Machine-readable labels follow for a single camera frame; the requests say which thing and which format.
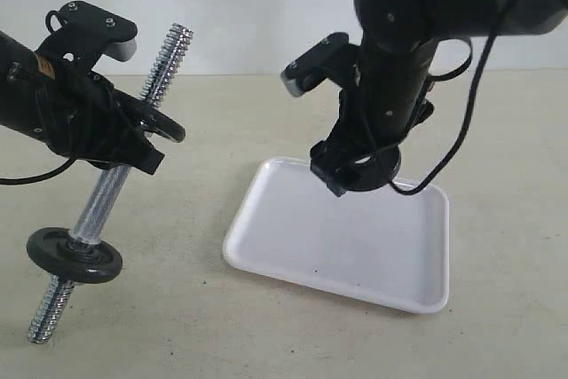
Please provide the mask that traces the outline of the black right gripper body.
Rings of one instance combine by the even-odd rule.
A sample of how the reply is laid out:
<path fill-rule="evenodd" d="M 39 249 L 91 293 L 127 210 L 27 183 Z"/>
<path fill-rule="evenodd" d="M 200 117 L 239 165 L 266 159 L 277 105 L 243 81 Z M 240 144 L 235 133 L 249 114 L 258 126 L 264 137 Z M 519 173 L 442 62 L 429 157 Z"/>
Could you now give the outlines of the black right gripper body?
<path fill-rule="evenodd" d="M 371 149 L 370 131 L 378 147 L 396 143 L 406 133 L 417 99 L 426 81 L 435 43 L 393 53 L 370 41 L 358 50 L 359 84 L 340 95 L 338 119 L 327 142 L 346 151 Z"/>

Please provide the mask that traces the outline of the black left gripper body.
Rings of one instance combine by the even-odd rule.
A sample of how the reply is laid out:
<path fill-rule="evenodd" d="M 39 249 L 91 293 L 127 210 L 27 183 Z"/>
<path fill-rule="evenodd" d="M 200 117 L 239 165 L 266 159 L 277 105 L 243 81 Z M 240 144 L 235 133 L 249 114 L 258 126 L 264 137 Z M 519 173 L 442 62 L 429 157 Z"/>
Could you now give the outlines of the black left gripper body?
<path fill-rule="evenodd" d="M 123 162 L 123 149 L 145 137 L 136 106 L 141 100 L 63 67 L 47 75 L 26 65 L 26 135 L 53 153 L 89 162 Z"/>

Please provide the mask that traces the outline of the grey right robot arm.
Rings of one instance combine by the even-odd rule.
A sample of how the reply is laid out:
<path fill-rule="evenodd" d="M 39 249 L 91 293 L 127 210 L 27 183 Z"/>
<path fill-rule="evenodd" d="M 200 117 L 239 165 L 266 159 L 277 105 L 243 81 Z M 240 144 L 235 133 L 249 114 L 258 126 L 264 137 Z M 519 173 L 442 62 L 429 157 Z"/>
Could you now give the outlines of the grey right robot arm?
<path fill-rule="evenodd" d="M 540 36 L 567 16 L 567 0 L 353 0 L 361 40 L 334 33 L 283 74 L 303 94 L 339 87 L 337 120 L 310 152 L 335 195 L 392 186 L 400 144 L 434 111 L 427 95 L 468 67 L 482 72 L 496 39 Z"/>

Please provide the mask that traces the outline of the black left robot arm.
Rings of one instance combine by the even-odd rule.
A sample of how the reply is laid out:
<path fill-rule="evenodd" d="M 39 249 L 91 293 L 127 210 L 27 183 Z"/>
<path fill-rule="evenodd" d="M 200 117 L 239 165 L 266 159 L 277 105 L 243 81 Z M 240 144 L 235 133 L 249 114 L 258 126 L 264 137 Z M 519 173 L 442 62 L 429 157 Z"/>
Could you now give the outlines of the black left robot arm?
<path fill-rule="evenodd" d="M 127 115 L 106 78 L 42 57 L 1 34 L 1 125 L 68 159 L 128 165 L 153 175 L 165 154 Z"/>

